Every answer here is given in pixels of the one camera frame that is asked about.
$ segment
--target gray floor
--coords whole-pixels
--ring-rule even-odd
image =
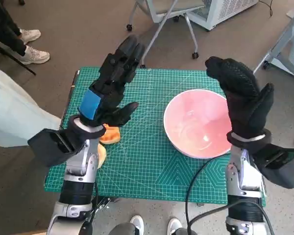
[[[194,25],[200,57],[191,59],[193,45],[188,28],[169,21],[146,59],[150,68],[204,70],[211,55],[232,57],[256,67],[274,45],[289,22],[285,13],[294,0],[273,1],[273,17],[264,4],[255,7],[206,32]],[[31,65],[34,77],[14,62],[0,56],[0,68],[18,82],[47,111],[61,116],[72,78],[81,66],[100,66],[106,54],[113,52],[128,33],[125,30],[133,0],[27,0],[24,7],[16,0],[6,0],[6,7],[23,28],[38,28],[42,37],[33,42],[37,49],[48,50],[51,60]],[[139,10],[134,17],[134,32],[147,43],[156,30],[151,20]],[[273,142],[294,146],[294,77],[279,70],[260,71],[260,84],[275,84],[275,104],[268,128]],[[0,148],[0,235],[45,229],[57,198],[43,190],[46,169],[33,160],[26,147]],[[267,183],[268,212],[277,235],[294,234],[294,189],[285,190]],[[190,205],[191,217],[216,205]],[[95,220],[94,234],[108,234],[116,224],[134,214],[145,220],[146,234],[164,235],[170,217],[185,225],[184,204],[175,202],[123,199],[101,211]],[[226,212],[212,215],[194,225],[199,235],[227,234]]]

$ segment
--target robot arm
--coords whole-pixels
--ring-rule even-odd
[[[138,107],[119,108],[125,84],[135,76],[144,46],[129,36],[103,62],[99,78],[84,95],[80,114],[71,116],[67,129],[44,129],[28,141],[35,156],[51,167],[66,161],[64,182],[55,203],[47,235],[91,235],[96,202],[92,201],[98,167],[98,143],[104,123],[123,126]]]
[[[273,85],[259,89],[252,71],[233,59],[211,57],[207,74],[219,81],[229,109],[232,144],[226,169],[228,205],[226,228],[232,235],[266,235],[262,208],[263,176],[294,188],[294,149],[271,144],[266,117],[273,104]]]

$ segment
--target black glove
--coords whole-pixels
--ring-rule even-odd
[[[218,80],[225,93],[232,131],[245,139],[262,135],[273,104],[273,84],[260,90],[253,72],[233,59],[210,57],[205,65],[207,75]]]

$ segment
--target shoe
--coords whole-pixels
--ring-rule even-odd
[[[21,40],[24,42],[24,45],[38,39],[41,36],[41,32],[37,29],[25,30],[20,28],[20,33],[22,34]]]
[[[139,235],[144,235],[143,218],[141,218],[139,215],[136,215],[131,219],[130,223],[134,224],[135,227],[139,230]]]
[[[42,64],[50,59],[50,54],[45,51],[36,50],[26,46],[25,55],[21,56],[20,61],[23,65]]]
[[[173,218],[169,221],[167,235],[172,235],[176,230],[182,228],[182,223],[177,218]]]

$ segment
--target black cable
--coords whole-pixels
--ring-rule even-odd
[[[218,159],[220,157],[223,157],[223,155],[218,156],[216,158],[211,158],[207,162],[205,162],[205,164],[198,170],[198,172],[196,173],[196,175],[194,176],[194,178],[191,181],[191,184],[190,184],[190,186],[189,186],[189,188],[187,190],[186,199],[185,199],[185,215],[186,215],[187,226],[189,226],[189,224],[190,224],[190,220],[189,220],[189,216],[188,216],[188,201],[189,201],[189,198],[190,198],[190,195],[191,195],[193,185],[194,185],[199,173],[201,173],[201,171],[205,168],[205,166],[207,166],[212,160]]]
[[[217,213],[217,212],[220,212],[220,211],[223,211],[223,210],[229,209],[229,208],[231,208],[231,207],[233,207],[233,206],[236,206],[236,205],[241,204],[241,203],[246,203],[246,202],[247,202],[247,201],[246,201],[245,199],[240,199],[240,200],[238,200],[238,201],[236,201],[236,202],[234,202],[234,203],[232,203],[232,204],[229,204],[229,205],[226,205],[226,206],[223,206],[223,207],[219,207],[219,208],[216,208],[216,209],[214,209],[214,210],[211,210],[211,211],[205,212],[205,213],[203,213],[203,214],[200,214],[200,215],[196,216],[194,219],[192,219],[192,220],[190,221],[189,227],[188,227],[187,229],[191,229],[191,226],[192,226],[196,221],[198,221],[199,219],[201,219],[201,218],[203,218],[203,217],[206,217],[206,216],[208,216],[208,215],[211,215],[211,214],[214,214],[214,213]],[[261,211],[261,213],[264,215],[264,217],[265,217],[265,219],[266,219],[266,222],[267,222],[267,224],[268,224],[268,227],[269,227],[269,230],[270,230],[271,235],[274,235],[273,227],[272,227],[272,225],[271,225],[271,223],[270,223],[270,220],[269,220],[269,218],[268,218],[266,212],[264,211],[264,209],[263,209],[261,206],[259,206],[257,203],[255,203],[255,202],[248,201],[248,203],[254,204],[254,205],[256,205],[256,206],[258,207],[258,209]]]
[[[264,2],[264,1],[259,1],[259,2],[267,5],[269,7],[270,17],[273,16],[273,10],[272,10],[272,2],[273,2],[273,0],[271,0],[270,4],[268,4],[268,3]]]
[[[92,213],[91,219],[89,220],[89,223],[90,224],[92,224],[92,222],[94,220],[95,212],[97,210],[97,205],[98,205],[98,197],[99,197],[99,194],[98,194],[98,185],[97,185],[97,182],[96,181],[95,181],[95,191],[96,191],[96,196],[92,200],[92,203],[93,203],[93,213]]]

